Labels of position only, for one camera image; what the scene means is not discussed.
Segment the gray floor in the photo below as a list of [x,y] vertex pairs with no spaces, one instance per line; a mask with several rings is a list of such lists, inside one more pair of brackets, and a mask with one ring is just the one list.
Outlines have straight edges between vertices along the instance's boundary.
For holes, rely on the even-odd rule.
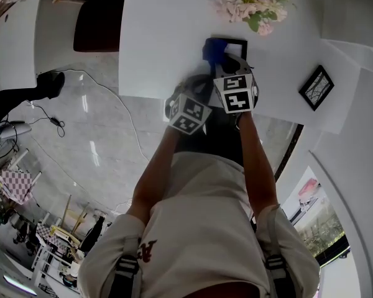
[[[117,54],[103,55],[92,63],[65,69],[85,70],[99,83],[117,92]],[[30,201],[26,211],[39,219],[48,210],[61,217],[69,194],[70,208],[81,212],[87,203],[110,214],[124,213],[134,186],[147,165],[141,155],[127,110],[109,91],[92,82],[84,73],[66,72],[66,83],[58,98],[36,101],[48,115],[65,122],[65,136],[47,119],[32,125],[32,131],[19,138],[21,148],[30,153],[25,166],[32,173],[43,172],[33,194],[40,208]],[[142,152],[150,158],[160,142],[166,123],[163,101],[122,97],[129,109]],[[28,123],[45,117],[38,107],[24,102],[10,114],[10,120]],[[259,115],[254,116],[260,139],[274,172],[290,143],[295,124]],[[93,225],[92,215],[80,226],[83,235]],[[74,220],[67,219],[72,226]]]

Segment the person's left arm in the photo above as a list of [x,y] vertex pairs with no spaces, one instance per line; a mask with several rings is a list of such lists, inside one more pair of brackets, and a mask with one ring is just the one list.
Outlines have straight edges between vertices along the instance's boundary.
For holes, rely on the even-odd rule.
[[180,135],[176,129],[167,127],[159,147],[134,190],[127,214],[137,217],[144,224],[148,224],[151,208],[163,198]]

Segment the white t-shirt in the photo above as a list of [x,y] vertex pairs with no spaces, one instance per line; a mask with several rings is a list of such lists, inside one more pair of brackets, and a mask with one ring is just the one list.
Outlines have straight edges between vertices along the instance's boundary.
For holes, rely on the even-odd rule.
[[[265,297],[269,280],[251,215],[241,166],[219,156],[177,153],[168,191],[152,208],[147,226],[131,215],[120,215],[81,265],[79,288],[85,297],[107,298],[104,284],[122,254],[124,239],[138,235],[142,298],[182,298],[226,282],[251,283]],[[262,217],[257,233],[265,234]],[[302,244],[287,219],[281,226],[290,230],[288,238]],[[308,253],[308,262],[314,261],[309,262],[312,266],[317,264],[303,245],[300,249]]]

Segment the person's right arm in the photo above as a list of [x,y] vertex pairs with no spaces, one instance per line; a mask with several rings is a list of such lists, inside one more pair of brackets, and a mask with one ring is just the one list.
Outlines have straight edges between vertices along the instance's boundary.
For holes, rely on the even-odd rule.
[[257,218],[260,212],[277,205],[275,178],[262,148],[251,112],[244,112],[239,120],[244,177],[250,206]]

